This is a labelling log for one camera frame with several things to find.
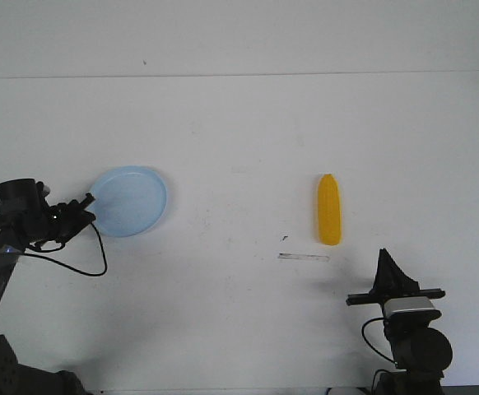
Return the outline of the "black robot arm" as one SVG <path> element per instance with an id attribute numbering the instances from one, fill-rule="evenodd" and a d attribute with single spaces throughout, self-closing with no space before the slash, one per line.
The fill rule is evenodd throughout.
<path id="1" fill-rule="evenodd" d="M 380 249 L 372 288 L 367 293 L 349 294 L 348 306 L 376 304 L 381 315 L 364 322 L 360 335 L 365 344 L 394 367 L 377 369 L 366 394 L 443 394 L 441 379 L 451 365 L 453 349 L 449 339 L 430 323 L 442 316 L 433 300 L 445 297 L 440 288 L 422 289 L 395 263 L 387 249 Z M 382 323 L 391 355 L 372 344 L 366 329 Z"/>
<path id="2" fill-rule="evenodd" d="M 34 179 L 0 183 L 0 303 L 21 257 L 48 259 L 49 242 L 66 243 L 95 221 L 87 210 L 94 202 L 81 200 L 49 205 L 49 188 Z M 7 338 L 0 333 L 0 394 L 85 394 L 71 371 L 56 373 L 20 363 Z"/>

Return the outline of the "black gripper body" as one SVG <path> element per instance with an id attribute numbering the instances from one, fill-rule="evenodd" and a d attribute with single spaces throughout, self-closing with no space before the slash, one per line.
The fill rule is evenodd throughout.
<path id="1" fill-rule="evenodd" d="M 87 208 L 80 208 L 77 200 L 51 206 L 48 213 L 49 230 L 44 241 L 62 245 L 69 242 L 95 221 L 95 215 Z"/>
<path id="2" fill-rule="evenodd" d="M 379 304 L 383 305 L 391 299 L 411 298 L 411 297 L 426 297 L 430 300 L 437 300 L 445 297 L 445 291 L 441 289 L 424 289 L 415 293 L 401 294 L 401 295 L 386 295 L 386 294 L 371 294 L 359 293 L 349 294 L 346 298 L 346 305 L 365 305 L 365 304 Z"/>

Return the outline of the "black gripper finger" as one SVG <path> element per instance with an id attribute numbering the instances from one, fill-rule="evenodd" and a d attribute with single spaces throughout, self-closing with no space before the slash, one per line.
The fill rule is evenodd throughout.
<path id="1" fill-rule="evenodd" d="M 374 284 L 370 290 L 370 295 L 382 295 L 387 293 L 389 285 L 389 254 L 387 249 L 380 249 Z"/>
<path id="2" fill-rule="evenodd" d="M 388 288 L 392 294 L 407 295 L 420 291 L 419 283 L 404 273 L 388 251 L 385 251 L 385 258 L 388 269 Z"/>
<path id="3" fill-rule="evenodd" d="M 79 202 L 80 208 L 87 208 L 95 201 L 94 196 L 91 193 L 87 193 L 82 201 Z"/>

